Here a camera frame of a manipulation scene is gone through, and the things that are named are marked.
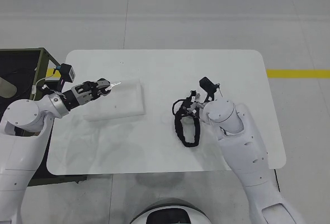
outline black wire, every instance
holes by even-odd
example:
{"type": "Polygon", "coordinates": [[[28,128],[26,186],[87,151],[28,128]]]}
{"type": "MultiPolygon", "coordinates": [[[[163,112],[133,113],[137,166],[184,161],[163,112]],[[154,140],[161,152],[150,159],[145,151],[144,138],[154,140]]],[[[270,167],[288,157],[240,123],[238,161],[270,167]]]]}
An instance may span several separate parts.
{"type": "Polygon", "coordinates": [[[185,101],[186,99],[179,99],[179,100],[177,100],[176,102],[174,102],[173,103],[173,105],[172,105],[172,114],[175,116],[175,112],[174,112],[174,107],[175,107],[175,105],[178,103],[178,102],[181,102],[181,101],[185,101]]]}

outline table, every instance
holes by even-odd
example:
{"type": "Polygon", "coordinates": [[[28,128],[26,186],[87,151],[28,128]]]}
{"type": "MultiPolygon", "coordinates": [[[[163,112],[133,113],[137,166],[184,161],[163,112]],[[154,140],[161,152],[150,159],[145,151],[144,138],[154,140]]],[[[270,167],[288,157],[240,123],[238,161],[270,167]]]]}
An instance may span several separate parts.
{"type": "Polygon", "coordinates": [[[257,51],[75,50],[66,63],[73,66],[76,79],[66,83],[64,90],[102,77],[109,81],[140,79],[146,114],[100,122],[87,131],[72,126],[89,110],[87,105],[57,119],[47,160],[52,174],[229,170],[206,124],[201,124],[196,148],[184,147],[175,134],[172,104],[190,90],[205,96],[199,86],[204,76],[220,83],[225,97],[249,107],[267,147],[270,168],[281,168],[286,162],[265,65],[257,51]],[[74,131],[88,137],[61,146],[74,131]]]}

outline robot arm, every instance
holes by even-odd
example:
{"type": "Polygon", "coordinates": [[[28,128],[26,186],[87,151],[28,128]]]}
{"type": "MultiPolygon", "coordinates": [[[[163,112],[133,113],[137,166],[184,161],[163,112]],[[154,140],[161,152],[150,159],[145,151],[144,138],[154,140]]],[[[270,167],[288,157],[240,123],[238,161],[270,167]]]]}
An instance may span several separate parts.
{"type": "Polygon", "coordinates": [[[207,103],[200,118],[213,127],[225,161],[242,183],[253,224],[304,224],[274,187],[267,151],[248,108],[221,98],[207,103]]]}
{"type": "Polygon", "coordinates": [[[17,100],[3,114],[0,123],[0,222],[22,223],[20,208],[25,190],[41,164],[54,118],[110,93],[113,84],[100,79],[54,91],[39,101],[17,100]],[[37,136],[15,136],[15,127],[37,136]]]}

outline black fabric object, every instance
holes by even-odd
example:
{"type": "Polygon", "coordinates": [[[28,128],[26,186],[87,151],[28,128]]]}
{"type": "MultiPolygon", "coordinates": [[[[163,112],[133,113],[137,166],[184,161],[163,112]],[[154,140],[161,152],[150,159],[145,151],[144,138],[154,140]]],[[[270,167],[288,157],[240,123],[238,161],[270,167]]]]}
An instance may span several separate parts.
{"type": "Polygon", "coordinates": [[[188,98],[177,100],[172,105],[172,113],[175,116],[175,132],[177,134],[178,139],[187,148],[196,147],[199,145],[199,142],[200,142],[200,133],[201,133],[200,119],[194,113],[191,113],[186,110],[186,108],[190,108],[190,106],[192,104],[191,98],[193,96],[196,96],[196,91],[191,91],[191,95],[188,98]],[[176,113],[174,113],[174,106],[180,101],[182,101],[182,104],[181,104],[179,110],[176,113]],[[195,125],[194,142],[186,142],[186,138],[183,135],[183,126],[182,126],[181,120],[182,120],[182,118],[184,118],[186,116],[190,116],[194,120],[194,125],[195,125]]]}

